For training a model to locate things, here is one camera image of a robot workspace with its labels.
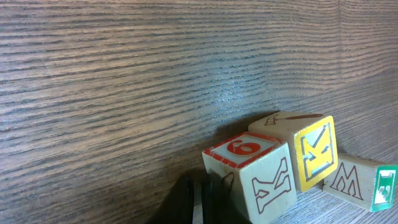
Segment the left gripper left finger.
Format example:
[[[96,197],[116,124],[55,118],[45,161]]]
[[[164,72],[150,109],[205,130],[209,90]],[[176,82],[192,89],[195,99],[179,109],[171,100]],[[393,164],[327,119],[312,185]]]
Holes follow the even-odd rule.
[[[193,180],[181,175],[147,224],[192,224]]]

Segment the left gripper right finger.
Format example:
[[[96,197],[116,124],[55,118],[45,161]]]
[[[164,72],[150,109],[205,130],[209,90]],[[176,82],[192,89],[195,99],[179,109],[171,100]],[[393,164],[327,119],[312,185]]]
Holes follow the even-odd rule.
[[[221,177],[212,172],[201,183],[204,224],[251,224],[236,208]]]

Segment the white block blue side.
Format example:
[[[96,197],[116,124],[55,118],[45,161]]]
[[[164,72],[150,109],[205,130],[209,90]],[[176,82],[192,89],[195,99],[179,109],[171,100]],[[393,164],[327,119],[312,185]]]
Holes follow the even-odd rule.
[[[205,169],[221,177],[237,209],[252,223],[270,223],[297,201],[288,144],[243,132],[202,152]]]

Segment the yellow letter K block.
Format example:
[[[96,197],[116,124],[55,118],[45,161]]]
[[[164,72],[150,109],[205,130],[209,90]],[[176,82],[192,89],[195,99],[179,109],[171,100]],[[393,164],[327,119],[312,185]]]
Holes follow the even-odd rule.
[[[248,131],[288,143],[295,186],[301,192],[311,189],[338,167],[331,115],[280,111],[251,123]]]

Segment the green letter F block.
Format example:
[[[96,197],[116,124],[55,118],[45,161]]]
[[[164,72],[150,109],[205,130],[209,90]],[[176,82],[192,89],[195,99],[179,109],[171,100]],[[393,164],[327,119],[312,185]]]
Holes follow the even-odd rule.
[[[323,191],[369,212],[393,207],[397,165],[338,154],[338,167],[324,178]]]

